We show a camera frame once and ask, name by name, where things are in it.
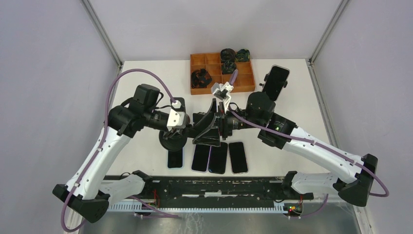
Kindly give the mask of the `wooden-base grey phone stand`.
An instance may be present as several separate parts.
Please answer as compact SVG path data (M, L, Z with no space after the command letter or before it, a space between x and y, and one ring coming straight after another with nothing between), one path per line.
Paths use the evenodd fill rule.
M177 112L186 112L185 100L182 97L175 97L175 102L172 102L171 105L173 109Z

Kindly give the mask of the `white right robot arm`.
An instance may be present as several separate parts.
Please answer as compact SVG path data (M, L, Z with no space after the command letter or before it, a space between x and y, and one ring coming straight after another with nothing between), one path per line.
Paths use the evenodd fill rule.
M296 123L274 112L275 102L263 92L251 93L244 109L231 109L228 102L212 103L207 112L193 114L194 124L202 133L199 144L217 144L233 131L258 128L262 143L300 155L327 170L324 174L290 171L281 186L282 195L294 199L299 194L321 192L336 194L359 207L367 205L371 188L378 181L378 159L372 154L359 156L338 149L306 132Z

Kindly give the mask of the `white-case smartphone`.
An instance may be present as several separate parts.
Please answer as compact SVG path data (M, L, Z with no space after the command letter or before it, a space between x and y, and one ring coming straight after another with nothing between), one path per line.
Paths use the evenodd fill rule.
M231 162L231 170L234 174L245 174L248 172L248 164L242 142L232 142L228 145Z

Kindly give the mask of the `black round-base phone stand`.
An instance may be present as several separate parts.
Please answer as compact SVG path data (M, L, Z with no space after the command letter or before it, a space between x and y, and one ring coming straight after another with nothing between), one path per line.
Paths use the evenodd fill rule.
M161 146L168 151L181 150L188 142L193 144L194 127L189 125L183 129L159 131L158 139Z

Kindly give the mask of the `purple-case smartphone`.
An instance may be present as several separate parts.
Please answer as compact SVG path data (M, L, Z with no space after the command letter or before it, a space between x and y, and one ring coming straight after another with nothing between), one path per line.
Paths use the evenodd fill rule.
M211 146L196 145L191 164L191 170L205 173L208 169Z

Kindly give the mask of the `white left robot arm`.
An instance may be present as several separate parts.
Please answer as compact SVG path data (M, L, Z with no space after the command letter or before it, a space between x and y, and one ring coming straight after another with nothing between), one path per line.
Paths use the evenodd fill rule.
M132 195L148 198L153 185L137 174L103 186L102 181L111 165L138 131L144 127L159 130L161 137L178 135L189 124L185 100L174 97L171 109L164 113L157 108L160 90L148 84L138 85L133 97L106 110L104 127L99 138L78 171L65 184L57 184L53 195L84 220L95 223L108 208Z

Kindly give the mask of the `white-case smartphone stand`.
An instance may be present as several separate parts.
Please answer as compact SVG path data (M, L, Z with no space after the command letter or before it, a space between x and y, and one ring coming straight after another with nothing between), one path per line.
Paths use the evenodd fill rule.
M288 84L288 77L290 75L290 70L278 65L273 65L269 71L271 86L268 88L267 92L270 100L276 101L282 91Z

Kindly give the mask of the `black pole phone stand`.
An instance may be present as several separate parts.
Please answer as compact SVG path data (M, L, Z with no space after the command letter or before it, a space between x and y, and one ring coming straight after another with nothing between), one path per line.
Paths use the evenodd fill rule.
M269 77L270 77L270 74L268 73L265 75L263 82L259 83L259 86L261 87L262 92L267 92L268 88L270 88L271 86Z

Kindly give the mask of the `black-case smartphone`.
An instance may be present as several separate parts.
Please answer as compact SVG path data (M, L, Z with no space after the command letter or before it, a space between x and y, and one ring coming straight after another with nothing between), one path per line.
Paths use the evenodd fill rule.
M219 147L211 146L208 171L213 174L223 175L226 169L228 144L221 142Z

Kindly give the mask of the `blue-case smartphone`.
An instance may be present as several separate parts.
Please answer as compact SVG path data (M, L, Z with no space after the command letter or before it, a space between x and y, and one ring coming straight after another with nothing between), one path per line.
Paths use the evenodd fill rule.
M178 151L168 151L167 168L181 169L184 165L184 149Z

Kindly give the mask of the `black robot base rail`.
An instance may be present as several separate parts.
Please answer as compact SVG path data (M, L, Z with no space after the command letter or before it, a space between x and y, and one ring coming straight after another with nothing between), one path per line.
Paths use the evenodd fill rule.
M270 208L282 201L312 200L283 185L283 177L158 176L134 171L145 186L137 197L160 208Z

